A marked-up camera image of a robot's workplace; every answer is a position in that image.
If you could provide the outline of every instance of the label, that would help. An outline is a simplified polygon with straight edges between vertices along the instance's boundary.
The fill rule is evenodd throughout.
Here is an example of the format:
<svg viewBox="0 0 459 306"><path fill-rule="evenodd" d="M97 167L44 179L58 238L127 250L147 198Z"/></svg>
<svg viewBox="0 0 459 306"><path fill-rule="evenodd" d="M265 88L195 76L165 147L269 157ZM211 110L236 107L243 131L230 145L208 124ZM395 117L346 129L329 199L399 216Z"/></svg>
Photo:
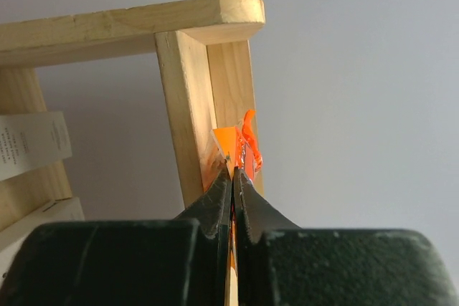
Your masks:
<svg viewBox="0 0 459 306"><path fill-rule="evenodd" d="M62 112L0 115L0 181L71 155Z"/></svg>

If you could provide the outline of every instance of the wooden plank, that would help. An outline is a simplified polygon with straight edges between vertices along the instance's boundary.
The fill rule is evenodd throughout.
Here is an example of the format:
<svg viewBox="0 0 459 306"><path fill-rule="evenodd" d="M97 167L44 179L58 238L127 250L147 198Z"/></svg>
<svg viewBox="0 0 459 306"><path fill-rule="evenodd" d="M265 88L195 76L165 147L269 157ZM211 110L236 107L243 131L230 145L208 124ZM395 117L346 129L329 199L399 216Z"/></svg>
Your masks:
<svg viewBox="0 0 459 306"><path fill-rule="evenodd" d="M33 69L0 69L0 114L46 110ZM0 231L47 201L71 196L62 161L0 181Z"/></svg>
<svg viewBox="0 0 459 306"><path fill-rule="evenodd" d="M217 126L236 125L247 110L255 109L249 42L209 45L207 53ZM256 118L252 126L258 138ZM254 185L264 195L262 171L258 173Z"/></svg>
<svg viewBox="0 0 459 306"><path fill-rule="evenodd" d="M186 0L0 25L0 67L36 67L154 52L154 34L184 30L204 44L248 39L261 0Z"/></svg>
<svg viewBox="0 0 459 306"><path fill-rule="evenodd" d="M216 128L206 46L183 32L156 35L159 68L185 207L204 192L204 151Z"/></svg>

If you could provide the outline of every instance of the wooden shelf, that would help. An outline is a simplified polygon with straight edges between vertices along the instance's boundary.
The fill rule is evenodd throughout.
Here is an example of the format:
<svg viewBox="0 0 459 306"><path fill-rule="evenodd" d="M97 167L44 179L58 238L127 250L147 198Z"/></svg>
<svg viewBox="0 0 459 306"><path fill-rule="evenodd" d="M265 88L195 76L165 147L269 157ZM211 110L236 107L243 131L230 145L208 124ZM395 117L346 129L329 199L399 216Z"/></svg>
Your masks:
<svg viewBox="0 0 459 306"><path fill-rule="evenodd" d="M187 206L210 130L255 107L248 39L264 23L261 0L186 0L1 24L0 115L46 111L33 67L157 52ZM71 195L62 162L1 181L0 229Z"/></svg>

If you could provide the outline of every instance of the white wall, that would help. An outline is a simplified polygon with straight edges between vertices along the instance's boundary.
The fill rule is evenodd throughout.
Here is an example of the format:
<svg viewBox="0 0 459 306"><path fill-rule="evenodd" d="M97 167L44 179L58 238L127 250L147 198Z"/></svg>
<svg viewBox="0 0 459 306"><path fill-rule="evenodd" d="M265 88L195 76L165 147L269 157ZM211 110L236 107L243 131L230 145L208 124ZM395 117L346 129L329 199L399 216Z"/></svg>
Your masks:
<svg viewBox="0 0 459 306"><path fill-rule="evenodd" d="M0 0L0 22L165 1ZM459 1L265 6L252 58L268 200L302 226L420 230L459 283ZM89 218L182 209L154 55L39 75Z"/></svg>

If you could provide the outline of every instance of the wood grain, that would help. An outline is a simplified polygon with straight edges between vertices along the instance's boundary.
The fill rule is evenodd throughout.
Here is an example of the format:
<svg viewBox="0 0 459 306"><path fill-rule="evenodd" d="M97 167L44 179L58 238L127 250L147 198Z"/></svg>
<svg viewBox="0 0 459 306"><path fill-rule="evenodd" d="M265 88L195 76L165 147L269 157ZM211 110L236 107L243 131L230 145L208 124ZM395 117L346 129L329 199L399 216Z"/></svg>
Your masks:
<svg viewBox="0 0 459 306"><path fill-rule="evenodd" d="M0 115L46 110L33 69L0 69ZM62 161L0 181L0 231L50 200L71 196Z"/></svg>
<svg viewBox="0 0 459 306"><path fill-rule="evenodd" d="M154 52L154 34L182 30L203 44L248 39L261 0L186 0L0 25L0 67L36 67Z"/></svg>
<svg viewBox="0 0 459 306"><path fill-rule="evenodd" d="M217 126L236 125L247 110L255 109L249 42L209 45L207 53ZM252 126L258 138L256 118ZM264 195L262 171L258 173L254 185L258 193Z"/></svg>
<svg viewBox="0 0 459 306"><path fill-rule="evenodd" d="M159 68L185 207L204 193L202 174L216 128L206 46L183 32L156 35Z"/></svg>

